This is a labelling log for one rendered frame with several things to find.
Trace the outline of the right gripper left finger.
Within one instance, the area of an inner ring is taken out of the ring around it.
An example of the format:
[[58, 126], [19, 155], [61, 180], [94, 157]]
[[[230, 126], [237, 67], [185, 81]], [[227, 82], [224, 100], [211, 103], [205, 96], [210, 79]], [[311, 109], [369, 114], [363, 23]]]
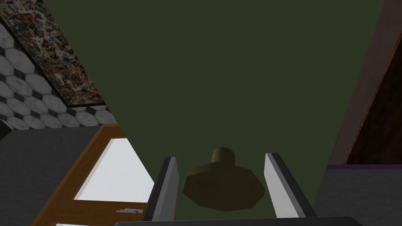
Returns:
[[175, 215], [179, 171], [175, 157], [166, 157], [154, 183], [142, 221], [172, 221]]

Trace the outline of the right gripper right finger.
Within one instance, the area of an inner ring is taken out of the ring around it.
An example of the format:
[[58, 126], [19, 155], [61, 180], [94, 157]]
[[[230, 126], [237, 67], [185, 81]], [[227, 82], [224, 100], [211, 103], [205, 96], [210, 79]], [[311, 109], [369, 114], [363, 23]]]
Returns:
[[278, 153], [265, 154], [264, 178], [277, 218], [317, 216]]

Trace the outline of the olive round door knob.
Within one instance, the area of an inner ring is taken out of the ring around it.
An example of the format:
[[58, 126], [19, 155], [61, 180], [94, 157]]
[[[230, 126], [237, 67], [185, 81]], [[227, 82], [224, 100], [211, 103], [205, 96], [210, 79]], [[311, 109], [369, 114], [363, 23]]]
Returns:
[[211, 163], [187, 171], [182, 193], [198, 206], [228, 212], [253, 208], [265, 188], [251, 169], [236, 166], [230, 148], [219, 147]]

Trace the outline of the brown wooden glazed door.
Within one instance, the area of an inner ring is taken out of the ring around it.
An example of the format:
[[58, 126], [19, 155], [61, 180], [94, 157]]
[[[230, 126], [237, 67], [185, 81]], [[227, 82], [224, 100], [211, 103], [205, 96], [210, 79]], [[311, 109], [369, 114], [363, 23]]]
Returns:
[[156, 181], [122, 129], [102, 125], [31, 226], [164, 226], [142, 221]]

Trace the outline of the dark green door leaf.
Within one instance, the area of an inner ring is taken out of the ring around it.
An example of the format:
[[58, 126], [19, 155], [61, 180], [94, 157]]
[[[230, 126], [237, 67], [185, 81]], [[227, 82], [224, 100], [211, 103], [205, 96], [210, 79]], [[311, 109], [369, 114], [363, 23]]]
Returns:
[[314, 203], [385, 0], [44, 0], [152, 178], [218, 147]]

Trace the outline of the speckled abstract wall picture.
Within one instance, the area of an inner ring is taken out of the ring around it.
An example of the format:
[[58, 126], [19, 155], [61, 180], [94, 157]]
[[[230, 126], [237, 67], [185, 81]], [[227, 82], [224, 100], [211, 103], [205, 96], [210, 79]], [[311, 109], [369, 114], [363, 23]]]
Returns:
[[43, 0], [0, 0], [0, 18], [67, 106], [104, 105]]

